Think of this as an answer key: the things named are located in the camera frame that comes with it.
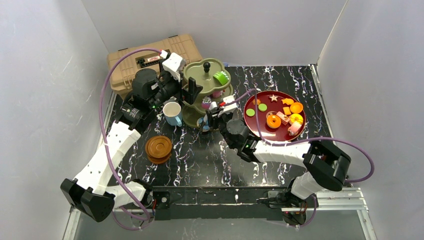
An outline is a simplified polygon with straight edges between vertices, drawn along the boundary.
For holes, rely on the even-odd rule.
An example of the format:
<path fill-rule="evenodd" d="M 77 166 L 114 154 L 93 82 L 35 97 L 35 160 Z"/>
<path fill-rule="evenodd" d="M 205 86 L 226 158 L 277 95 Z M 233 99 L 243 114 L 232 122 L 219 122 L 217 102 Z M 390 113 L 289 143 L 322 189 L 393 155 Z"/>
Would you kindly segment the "purple frosted cake slice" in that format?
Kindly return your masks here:
<path fill-rule="evenodd" d="M 201 107 L 205 110 L 208 110 L 211 106 L 212 99 L 209 96 L 205 96 L 201 101 Z"/>

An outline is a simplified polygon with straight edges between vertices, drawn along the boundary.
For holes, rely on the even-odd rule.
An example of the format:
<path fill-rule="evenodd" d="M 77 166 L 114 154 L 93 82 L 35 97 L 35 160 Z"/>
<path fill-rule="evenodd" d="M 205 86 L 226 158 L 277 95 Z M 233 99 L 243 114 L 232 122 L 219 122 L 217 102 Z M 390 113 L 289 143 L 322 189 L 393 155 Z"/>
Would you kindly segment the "red layered cake square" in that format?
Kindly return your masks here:
<path fill-rule="evenodd" d="M 222 95 L 223 95 L 223 91 L 222 91 L 222 90 L 220 90 L 220 91 L 215 91 L 215 92 L 213 92 L 213 93 L 211 94 L 211 97 L 212 97 L 212 98 L 220 98 Z"/>

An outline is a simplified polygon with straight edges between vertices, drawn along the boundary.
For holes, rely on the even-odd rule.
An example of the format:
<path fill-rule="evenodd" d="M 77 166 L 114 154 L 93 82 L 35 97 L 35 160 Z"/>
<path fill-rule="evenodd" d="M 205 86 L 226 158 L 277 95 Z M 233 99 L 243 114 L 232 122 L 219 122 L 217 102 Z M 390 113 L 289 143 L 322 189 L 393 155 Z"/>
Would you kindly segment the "green three-tier serving stand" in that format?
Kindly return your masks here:
<path fill-rule="evenodd" d="M 225 71 L 228 74 L 229 82 L 226 85 L 221 85 L 213 75 L 216 72 Z M 223 98 L 234 94 L 234 88 L 231 84 L 232 77 L 226 70 L 225 65 L 222 61 L 216 58 L 205 58 L 198 62 L 189 63 L 183 69 L 183 77 L 185 85 L 183 88 L 188 89 L 189 78 L 194 78 L 197 85 L 203 86 L 202 91 L 197 96 L 193 104 L 184 102 L 182 107 L 182 119 L 184 123 L 191 127 L 197 128 L 197 120 L 204 117 L 206 109 L 201 107 L 202 99 L 205 96 L 209 96 L 212 102 L 221 102 Z M 212 93 L 216 91 L 223 91 L 223 94 L 219 98 L 212 98 Z"/>

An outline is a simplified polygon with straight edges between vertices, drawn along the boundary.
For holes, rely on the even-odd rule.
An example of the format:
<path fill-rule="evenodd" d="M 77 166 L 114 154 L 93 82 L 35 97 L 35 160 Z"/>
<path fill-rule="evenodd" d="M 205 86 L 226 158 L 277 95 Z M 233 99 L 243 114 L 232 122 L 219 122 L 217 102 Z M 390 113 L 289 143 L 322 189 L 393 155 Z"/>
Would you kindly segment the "green cube sweet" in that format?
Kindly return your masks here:
<path fill-rule="evenodd" d="M 226 85 L 229 82 L 229 76 L 225 71 L 217 71 L 213 78 L 217 80 L 222 86 Z"/>

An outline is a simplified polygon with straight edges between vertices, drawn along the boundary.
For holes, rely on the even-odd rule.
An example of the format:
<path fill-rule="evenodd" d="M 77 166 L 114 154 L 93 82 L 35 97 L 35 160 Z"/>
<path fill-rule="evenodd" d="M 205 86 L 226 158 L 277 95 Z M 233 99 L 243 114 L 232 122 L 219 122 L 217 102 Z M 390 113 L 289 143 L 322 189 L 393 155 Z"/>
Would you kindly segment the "orange glazed donut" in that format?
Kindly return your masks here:
<path fill-rule="evenodd" d="M 266 124 L 271 129 L 277 129 L 281 126 L 282 120 L 279 116 L 271 114 L 266 118 Z"/>

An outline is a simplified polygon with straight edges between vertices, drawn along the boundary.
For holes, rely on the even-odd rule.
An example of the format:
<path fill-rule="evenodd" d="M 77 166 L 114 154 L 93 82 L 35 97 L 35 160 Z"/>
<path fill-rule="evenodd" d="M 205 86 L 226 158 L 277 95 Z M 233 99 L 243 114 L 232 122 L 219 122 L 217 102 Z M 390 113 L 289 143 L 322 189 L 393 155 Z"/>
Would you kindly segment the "red round lacquer tray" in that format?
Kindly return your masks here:
<path fill-rule="evenodd" d="M 276 95 L 278 96 L 277 102 L 270 102 L 269 96 Z M 274 90 L 268 90 L 268 91 L 261 91 L 257 94 L 257 98 L 260 99 L 261 104 L 267 105 L 267 110 L 262 112 L 259 111 L 258 105 L 253 105 L 252 100 L 255 99 L 254 96 L 251 96 L 247 102 L 244 104 L 243 108 L 243 117 L 244 121 L 247 125 L 247 127 L 255 134 L 259 135 L 262 134 L 262 136 L 269 141 L 273 142 L 285 142 L 285 141 L 292 141 L 296 139 L 305 129 L 306 126 L 306 115 L 304 111 L 304 105 L 303 105 L 303 111 L 300 113 L 302 115 L 304 122 L 302 124 L 302 127 L 299 131 L 299 133 L 295 136 L 291 136 L 288 133 L 288 128 L 291 126 L 290 122 L 287 125 L 281 124 L 279 128 L 272 129 L 267 126 L 266 120 L 269 115 L 276 115 L 277 112 L 283 112 L 283 107 L 290 107 L 290 105 L 285 105 L 282 103 L 282 99 L 290 98 L 294 100 L 295 102 L 299 102 L 295 100 L 294 97 L 288 95 L 287 93 L 283 93 L 280 91 L 274 91 Z M 246 116 L 246 110 L 247 109 L 254 109 L 255 115 L 253 117 Z"/>

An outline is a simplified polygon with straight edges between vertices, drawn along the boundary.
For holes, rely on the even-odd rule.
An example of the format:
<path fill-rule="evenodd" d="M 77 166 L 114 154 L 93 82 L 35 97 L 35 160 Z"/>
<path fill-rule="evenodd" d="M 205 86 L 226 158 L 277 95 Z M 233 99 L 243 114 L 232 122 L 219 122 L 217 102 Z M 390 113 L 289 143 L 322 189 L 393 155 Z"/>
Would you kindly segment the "pink swirl roll cake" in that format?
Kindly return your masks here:
<path fill-rule="evenodd" d="M 287 129 L 287 132 L 290 136 L 296 136 L 300 129 L 302 128 L 302 124 L 295 121 L 291 124 L 291 126 Z"/>

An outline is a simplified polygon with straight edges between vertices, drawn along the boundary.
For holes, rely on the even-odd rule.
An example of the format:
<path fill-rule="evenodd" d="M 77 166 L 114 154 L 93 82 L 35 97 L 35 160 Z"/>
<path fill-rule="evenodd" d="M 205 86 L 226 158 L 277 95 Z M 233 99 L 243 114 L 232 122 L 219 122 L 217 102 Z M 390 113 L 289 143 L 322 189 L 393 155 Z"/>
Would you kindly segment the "blue frosted donut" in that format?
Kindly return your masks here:
<path fill-rule="evenodd" d="M 196 122 L 197 128 L 200 132 L 206 133 L 210 131 L 208 121 L 204 121 L 203 117 L 200 117 Z"/>

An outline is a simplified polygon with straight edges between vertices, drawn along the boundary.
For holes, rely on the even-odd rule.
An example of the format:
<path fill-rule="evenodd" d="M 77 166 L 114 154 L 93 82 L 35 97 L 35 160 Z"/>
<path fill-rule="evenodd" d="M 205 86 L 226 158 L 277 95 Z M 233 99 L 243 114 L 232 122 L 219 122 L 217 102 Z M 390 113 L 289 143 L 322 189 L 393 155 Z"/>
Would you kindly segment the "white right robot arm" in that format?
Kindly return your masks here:
<path fill-rule="evenodd" d="M 306 173 L 290 182 L 289 196 L 305 200 L 321 190 L 342 190 L 351 158 L 331 140 L 268 144 L 253 134 L 242 119 L 219 110 L 206 111 L 208 126 L 218 129 L 227 146 L 246 162 L 279 162 L 300 166 Z"/>

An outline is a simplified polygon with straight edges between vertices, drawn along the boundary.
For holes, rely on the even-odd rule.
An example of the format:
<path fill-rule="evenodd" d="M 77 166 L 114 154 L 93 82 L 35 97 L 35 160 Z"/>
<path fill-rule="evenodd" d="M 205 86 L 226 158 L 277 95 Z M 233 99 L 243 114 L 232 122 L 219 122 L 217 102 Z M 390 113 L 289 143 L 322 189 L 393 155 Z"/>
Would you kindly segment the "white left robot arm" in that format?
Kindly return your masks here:
<path fill-rule="evenodd" d="M 192 104 L 202 89 L 193 77 L 183 86 L 182 80 L 168 71 L 139 70 L 109 132 L 102 131 L 102 146 L 73 179 L 61 183 L 68 202 L 96 222 L 130 203 L 141 204 L 144 210 L 152 187 L 139 179 L 123 183 L 116 167 L 155 119 L 160 106 L 172 97 Z"/>

